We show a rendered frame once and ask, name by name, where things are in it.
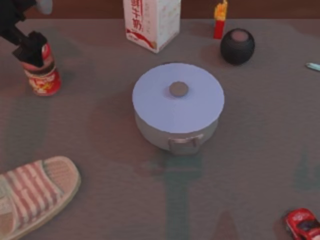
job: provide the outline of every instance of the striped slipper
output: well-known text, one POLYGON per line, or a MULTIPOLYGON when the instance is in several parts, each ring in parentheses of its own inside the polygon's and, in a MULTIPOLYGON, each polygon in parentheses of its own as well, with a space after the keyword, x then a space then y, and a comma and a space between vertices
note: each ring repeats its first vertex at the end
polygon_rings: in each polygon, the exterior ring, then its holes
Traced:
POLYGON ((0 175, 0 239, 18 240, 57 215, 81 183, 64 156, 38 160, 0 175))

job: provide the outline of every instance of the pink and white striped strap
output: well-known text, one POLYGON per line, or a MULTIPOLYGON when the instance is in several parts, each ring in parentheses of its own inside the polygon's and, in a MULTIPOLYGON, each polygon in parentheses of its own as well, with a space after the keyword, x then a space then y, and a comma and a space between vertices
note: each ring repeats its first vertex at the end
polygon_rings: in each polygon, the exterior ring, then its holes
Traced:
POLYGON ((13 231, 51 210, 63 196, 47 176, 43 161, 29 163, 2 175, 14 209, 13 231))

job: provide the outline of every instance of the brown table surface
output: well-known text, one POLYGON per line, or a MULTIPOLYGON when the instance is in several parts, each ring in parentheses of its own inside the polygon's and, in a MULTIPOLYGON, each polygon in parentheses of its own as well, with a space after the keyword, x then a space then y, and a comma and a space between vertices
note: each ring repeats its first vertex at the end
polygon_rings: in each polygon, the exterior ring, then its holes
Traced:
MULTIPOLYGON (((212 19, 214 7, 223 0, 182 0, 181 16, 185 19, 212 19)), ((123 0, 53 0, 49 16, 34 9, 28 17, 55 19, 122 19, 123 0)), ((311 19, 320 18, 319 0, 229 0, 228 18, 311 19)))
POLYGON ((13 46, 0 40, 0 169, 55 155, 83 183, 75 199, 25 240, 286 240, 285 210, 320 216, 320 20, 229 20, 256 40, 241 67, 219 57, 210 20, 183 20, 159 54, 126 40, 122 20, 29 20, 49 39, 63 79, 33 95, 13 46), (212 73, 225 91, 214 137, 173 157, 138 132, 131 92, 164 62, 212 73))

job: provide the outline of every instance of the white carton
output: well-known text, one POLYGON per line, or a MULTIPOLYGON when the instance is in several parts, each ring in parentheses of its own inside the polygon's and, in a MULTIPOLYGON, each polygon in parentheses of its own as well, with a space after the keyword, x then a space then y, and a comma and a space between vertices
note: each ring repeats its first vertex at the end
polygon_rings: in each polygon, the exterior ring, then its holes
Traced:
POLYGON ((181 0, 123 0, 128 40, 158 53, 180 31, 181 0))

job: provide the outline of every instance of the black ball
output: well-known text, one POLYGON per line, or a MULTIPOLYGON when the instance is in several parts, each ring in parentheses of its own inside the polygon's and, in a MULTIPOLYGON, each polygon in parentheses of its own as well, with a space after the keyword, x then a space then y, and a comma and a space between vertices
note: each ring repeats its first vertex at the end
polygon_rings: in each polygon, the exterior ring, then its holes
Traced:
POLYGON ((255 39, 250 32, 236 28, 224 35, 220 43, 220 52, 227 63, 238 66, 252 57, 255 46, 255 39))

